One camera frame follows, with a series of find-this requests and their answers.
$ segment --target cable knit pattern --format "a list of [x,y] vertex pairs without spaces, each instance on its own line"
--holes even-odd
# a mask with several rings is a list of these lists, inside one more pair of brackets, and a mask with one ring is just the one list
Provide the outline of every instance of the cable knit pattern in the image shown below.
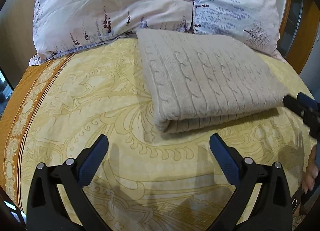
[[155,125],[182,132],[282,105],[286,87],[249,47],[224,35],[137,32]]

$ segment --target pillow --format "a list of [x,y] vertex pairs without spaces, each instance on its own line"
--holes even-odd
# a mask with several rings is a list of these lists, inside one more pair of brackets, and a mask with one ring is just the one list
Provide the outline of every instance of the pillow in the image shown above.
[[196,0],[195,34],[223,34],[276,55],[280,18],[276,0]]
[[35,0],[32,64],[94,47],[139,28],[189,30],[193,0]]

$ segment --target silver bolt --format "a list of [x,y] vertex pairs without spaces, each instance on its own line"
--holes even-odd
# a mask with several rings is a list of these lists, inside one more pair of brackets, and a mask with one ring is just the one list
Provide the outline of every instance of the silver bolt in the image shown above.
[[282,167],[282,165],[281,165],[281,163],[279,163],[279,162],[275,162],[275,167],[276,167],[277,169],[280,169],[280,168]]
[[66,160],[66,165],[72,165],[73,163],[75,162],[75,159],[73,159],[73,158],[69,158],[69,159],[67,159]]
[[250,157],[246,157],[246,158],[244,158],[244,162],[246,164],[252,164],[253,163],[253,159],[251,159]]
[[38,168],[39,170],[41,170],[43,167],[44,167],[44,163],[43,163],[43,162],[41,162],[41,163],[39,163],[39,164],[37,165],[37,168]]

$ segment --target patterned bedsheet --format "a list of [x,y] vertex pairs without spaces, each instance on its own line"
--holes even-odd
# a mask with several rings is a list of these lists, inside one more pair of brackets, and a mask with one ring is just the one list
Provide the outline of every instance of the patterned bedsheet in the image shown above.
[[[260,56],[291,94],[311,96],[289,64]],[[301,119],[283,107],[202,130],[161,135],[153,123],[136,39],[51,60],[28,68],[28,74],[32,69],[34,80],[23,78],[0,122],[0,184],[23,211],[39,162],[61,164],[103,133],[109,151],[84,191],[113,230],[205,230],[234,191],[209,151],[213,133],[257,163],[280,161],[291,194],[315,144]],[[248,218],[258,188],[241,221]],[[59,189],[71,219],[78,222]]]

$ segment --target blanket fold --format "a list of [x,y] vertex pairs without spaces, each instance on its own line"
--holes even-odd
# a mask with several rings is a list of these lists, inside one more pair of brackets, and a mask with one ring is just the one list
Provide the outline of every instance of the blanket fold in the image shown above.
[[249,47],[224,35],[137,32],[162,132],[182,132],[282,105],[286,87]]

